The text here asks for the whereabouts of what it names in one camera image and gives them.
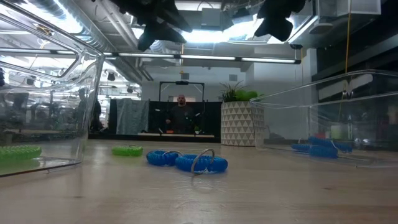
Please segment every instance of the yellow cable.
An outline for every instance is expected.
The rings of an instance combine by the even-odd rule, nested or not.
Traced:
[[[184,54],[184,44],[181,45],[181,55],[183,55],[183,54]],[[184,63],[184,59],[181,59],[181,72],[180,72],[180,74],[183,73],[183,70],[182,70],[182,64],[183,63]]]
[[[349,12],[348,12],[348,25],[347,25],[347,47],[346,47],[346,67],[345,67],[345,74],[348,73],[348,54],[349,54],[349,36],[350,36],[350,27],[351,27],[351,10],[353,8],[353,0],[349,0]],[[351,81],[349,82],[351,85],[352,89],[352,81],[353,77],[351,76]],[[344,92],[346,91],[346,84],[343,84],[343,92],[341,93],[341,101],[343,101],[344,98]],[[340,108],[338,110],[338,122],[340,122],[340,116],[341,116],[341,105],[343,102],[340,102]]]
[[[349,30],[351,27],[351,9],[353,7],[353,0],[349,0],[348,26],[347,26],[347,48],[346,48],[346,73],[348,71],[348,53],[349,53]]]
[[[302,85],[304,85],[304,64],[303,64],[303,60],[304,60],[304,54],[303,54],[303,48],[301,48],[301,76],[302,76]]]

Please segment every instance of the gray curtain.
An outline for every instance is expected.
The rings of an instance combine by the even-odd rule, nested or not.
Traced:
[[[149,101],[132,99],[116,100],[118,128],[116,134],[136,135],[148,128]]]

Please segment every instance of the green plant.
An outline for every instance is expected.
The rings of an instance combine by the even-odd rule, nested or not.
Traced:
[[[221,85],[223,85],[225,87],[225,90],[221,91],[223,101],[225,103],[237,101],[236,92],[243,88],[243,86],[240,85],[241,82],[242,81],[238,82],[237,84],[235,84],[235,86],[231,86],[230,84],[226,84],[226,83],[220,83]]]
[[[221,83],[225,90],[222,91],[223,101],[234,102],[234,101],[249,101],[250,99],[256,98],[258,93],[256,91],[246,91],[243,90],[244,86],[241,86],[242,81],[238,82],[235,86],[231,86],[230,84]]]

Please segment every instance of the green coil wristband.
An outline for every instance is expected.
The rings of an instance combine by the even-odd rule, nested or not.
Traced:
[[[28,160],[39,157],[40,146],[3,146],[0,147],[0,161]]]
[[[112,148],[112,154],[115,156],[141,156],[143,150],[141,146],[115,146]]]

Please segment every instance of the blue object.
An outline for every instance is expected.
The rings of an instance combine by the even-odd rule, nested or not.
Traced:
[[[197,157],[197,155],[184,155],[176,158],[175,166],[180,170],[184,170],[187,172],[191,172],[191,166],[193,164],[193,160]],[[226,159],[216,156],[212,164],[211,156],[201,156],[198,162],[195,165],[195,172],[203,172],[206,170],[208,172],[224,172],[228,167],[228,162]]]
[[[331,140],[319,139],[319,138],[311,136],[308,138],[308,141],[310,143],[312,143],[313,145],[325,146],[325,147],[330,147],[330,148],[335,148],[334,147],[334,145],[335,145],[336,148],[338,148],[342,152],[352,152],[353,151],[353,148],[351,146],[349,146],[347,144],[332,142]]]
[[[308,152],[310,156],[324,157],[330,159],[338,158],[338,150],[334,147],[312,146]]]
[[[311,145],[309,144],[292,144],[292,149],[299,152],[308,152],[310,150],[310,147]]]
[[[178,154],[175,152],[165,154],[165,151],[161,150],[151,151],[147,154],[148,162],[155,166],[174,166],[177,157]]]

